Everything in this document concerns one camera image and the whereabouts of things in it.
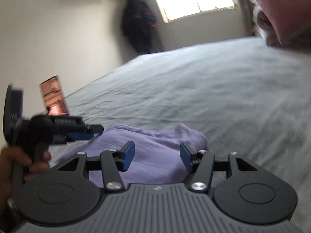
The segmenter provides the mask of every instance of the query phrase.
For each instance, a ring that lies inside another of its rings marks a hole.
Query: mattress
[[[217,156],[239,152],[292,185],[292,221],[311,231],[311,49],[248,37],[143,55],[66,103],[71,115],[105,127],[183,123],[204,133]],[[54,159],[73,146],[52,147]]]

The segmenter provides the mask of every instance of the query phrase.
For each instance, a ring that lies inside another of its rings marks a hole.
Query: curtain
[[[241,11],[243,24],[245,28],[245,34],[247,36],[252,35],[252,7],[250,5],[249,0],[235,0],[237,2],[237,6]]]

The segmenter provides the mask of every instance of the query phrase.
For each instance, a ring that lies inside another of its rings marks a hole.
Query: window sill
[[[173,19],[173,20],[169,20],[167,18],[163,18],[163,22],[164,23],[172,23],[172,22],[175,22],[175,21],[182,20],[184,18],[191,18],[191,17],[195,17],[195,16],[198,16],[198,15],[202,15],[202,14],[219,13],[221,11],[236,10],[236,9],[238,9],[238,7],[235,5],[233,7],[226,7],[226,8],[221,8],[221,9],[202,11],[202,12],[191,14],[191,15],[188,15],[188,16],[183,16],[183,17],[180,17],[180,18],[176,18],[176,19]]]

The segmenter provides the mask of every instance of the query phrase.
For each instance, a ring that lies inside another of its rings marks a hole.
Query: pillow
[[[311,0],[256,0],[282,45],[311,28]]]

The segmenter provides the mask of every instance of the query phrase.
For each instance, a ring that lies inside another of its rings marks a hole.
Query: purple cloth
[[[179,145],[185,142],[195,151],[207,149],[206,137],[196,130],[180,124],[167,130],[142,130],[127,125],[116,124],[103,134],[86,144],[65,153],[61,162],[77,152],[88,156],[98,156],[108,149],[121,149],[128,141],[135,143],[135,156],[127,172],[120,172],[125,185],[128,183],[171,184],[184,180],[187,171],[179,156]],[[91,171],[89,180],[102,187],[100,171]]]

